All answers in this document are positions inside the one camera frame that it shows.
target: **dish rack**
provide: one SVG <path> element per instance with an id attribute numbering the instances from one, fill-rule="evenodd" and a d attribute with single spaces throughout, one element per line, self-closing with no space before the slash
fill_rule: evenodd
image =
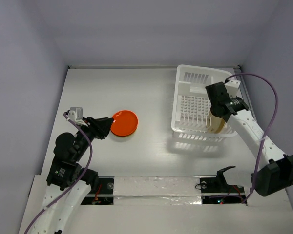
<path id="1" fill-rule="evenodd" d="M 182 139 L 220 142 L 237 133 L 225 124 L 220 133 L 209 133 L 212 118 L 205 87 L 223 82 L 232 74 L 207 67 L 179 65 L 177 68 L 171 128 Z"/>

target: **purple cable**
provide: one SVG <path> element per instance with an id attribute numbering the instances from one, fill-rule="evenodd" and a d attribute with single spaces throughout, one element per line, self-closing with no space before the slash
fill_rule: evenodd
<path id="1" fill-rule="evenodd" d="M 274 119 L 277 115 L 277 111 L 278 111 L 278 106 L 279 106 L 279 98 L 278 98 L 278 93 L 276 91 L 276 89 L 274 88 L 274 86 L 270 83 L 270 81 L 268 81 L 266 78 L 263 78 L 259 75 L 256 74 L 252 74 L 252 73 L 240 73 L 240 74 L 235 74 L 232 76 L 229 76 L 226 80 L 229 80 L 232 77 L 237 77 L 237 76 L 254 76 L 254 77 L 258 77 L 261 80 L 265 81 L 272 89 L 274 96 L 275 96 L 275 107 L 274 107 L 274 112 L 272 115 L 272 118 L 267 126 L 267 128 L 264 131 L 263 137 L 262 137 L 262 141 L 260 142 L 259 145 L 259 150 L 258 150 L 258 154 L 257 154 L 257 159 L 256 159 L 256 163 L 255 163 L 255 169 L 254 169 L 254 174 L 253 174 L 253 180 L 252 180 L 252 187 L 250 188 L 250 193 L 249 195 L 241 202 L 241 203 L 245 203 L 247 201 L 247 199 L 249 199 L 249 197 L 253 194 L 254 190 L 255 190 L 255 182 L 256 182 L 256 178 L 257 178 L 257 171 L 258 171 L 258 165 L 259 165 L 259 161 L 260 161 L 260 157 L 262 156 L 262 150 L 264 147 L 264 142 L 265 142 L 265 137 L 267 136 L 273 122 Z"/>
<path id="2" fill-rule="evenodd" d="M 66 118 L 68 120 L 68 122 L 70 122 L 71 124 L 74 125 L 75 128 L 78 129 L 78 131 L 84 136 L 84 138 L 87 140 L 88 144 L 89 144 L 89 148 L 90 148 L 90 156 L 89 156 L 89 160 L 86 164 L 86 166 L 84 167 L 84 170 L 83 172 L 81 173 L 81 175 L 77 178 L 77 180 L 70 186 L 68 187 L 67 190 L 65 190 L 61 195 L 59 195 L 56 199 L 54 199 L 53 201 L 51 201 L 46 207 L 49 208 L 51 207 L 53 204 L 57 203 L 58 200 L 60 200 L 63 196 L 65 196 L 69 191 L 71 191 L 71 189 L 78 183 L 78 181 L 81 180 L 81 178 L 84 176 L 84 174 L 86 173 L 89 165 L 90 165 L 90 162 L 91 162 L 91 159 L 92 159 L 92 153 L 93 153 L 93 150 L 92 150 L 92 145 L 91 145 L 91 141 L 90 139 L 87 137 L 87 135 L 84 133 L 84 131 L 76 124 L 74 123 L 73 121 L 71 121 L 67 115 L 66 115 L 66 112 L 64 112 L 63 114 L 64 118 Z M 26 228 L 24 234 L 27 234 L 31 228 L 31 226 L 33 226 L 33 224 L 37 221 L 37 219 L 45 212 L 46 210 L 45 209 L 42 209 L 37 215 L 36 217 L 30 222 L 30 224 L 28 225 L 28 227 Z"/>

